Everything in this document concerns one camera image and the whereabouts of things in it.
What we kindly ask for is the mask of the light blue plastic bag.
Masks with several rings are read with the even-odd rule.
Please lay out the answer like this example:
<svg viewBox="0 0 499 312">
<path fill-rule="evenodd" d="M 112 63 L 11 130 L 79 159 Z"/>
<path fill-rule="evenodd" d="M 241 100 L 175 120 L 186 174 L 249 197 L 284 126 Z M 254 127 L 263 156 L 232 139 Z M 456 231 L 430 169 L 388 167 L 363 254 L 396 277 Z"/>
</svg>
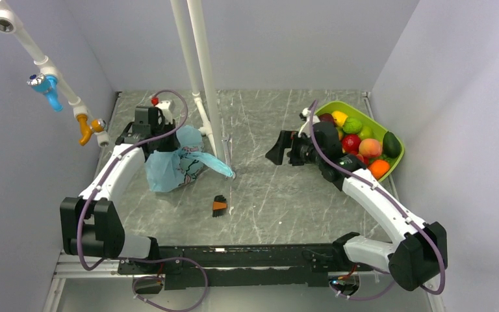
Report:
<svg viewBox="0 0 499 312">
<path fill-rule="evenodd" d="M 198 178 L 199 172 L 210 168 L 225 177 L 235 173 L 224 162 L 203 151 L 200 132 L 190 126 L 182 126 L 176 133 L 180 147 L 175 151 L 155 151 L 145 162 L 147 183 L 152 192 L 170 192 Z"/>
</svg>

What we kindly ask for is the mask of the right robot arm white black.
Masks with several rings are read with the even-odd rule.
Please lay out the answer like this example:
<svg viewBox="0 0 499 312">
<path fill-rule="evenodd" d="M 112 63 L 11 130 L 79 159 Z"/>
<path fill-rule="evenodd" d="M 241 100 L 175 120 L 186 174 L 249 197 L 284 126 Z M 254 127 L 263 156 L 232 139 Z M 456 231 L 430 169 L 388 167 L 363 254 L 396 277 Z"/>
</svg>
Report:
<svg viewBox="0 0 499 312">
<path fill-rule="evenodd" d="M 339 133 L 332 123 L 318 122 L 306 132 L 279 133 L 265 157 L 280 165 L 285 157 L 292 166 L 315 164 L 322 177 L 365 208 L 386 231 L 390 242 L 381 242 L 355 232 L 333 243 L 332 261 L 347 270 L 363 264 L 391 275 L 403 289 L 424 288 L 433 278 L 444 290 L 448 268 L 447 235 L 438 222 L 427 223 L 406 209 L 385 190 L 355 155 L 343 153 Z"/>
</svg>

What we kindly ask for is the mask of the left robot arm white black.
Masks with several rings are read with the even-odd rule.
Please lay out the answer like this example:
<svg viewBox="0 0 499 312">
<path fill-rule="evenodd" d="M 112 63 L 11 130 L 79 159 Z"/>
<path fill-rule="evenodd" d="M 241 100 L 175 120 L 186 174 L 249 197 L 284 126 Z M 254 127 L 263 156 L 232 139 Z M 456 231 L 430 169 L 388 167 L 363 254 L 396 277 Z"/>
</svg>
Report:
<svg viewBox="0 0 499 312">
<path fill-rule="evenodd" d="M 137 106 L 134 120 L 116 139 L 112 155 L 97 177 L 77 197 L 62 201 L 60 221 L 66 254 L 135 258 L 135 265 L 145 273 L 158 269 L 161 256 L 156 239 L 126 233 L 115 205 L 153 152 L 179 147 L 172 111 L 171 100 L 153 107 Z"/>
</svg>

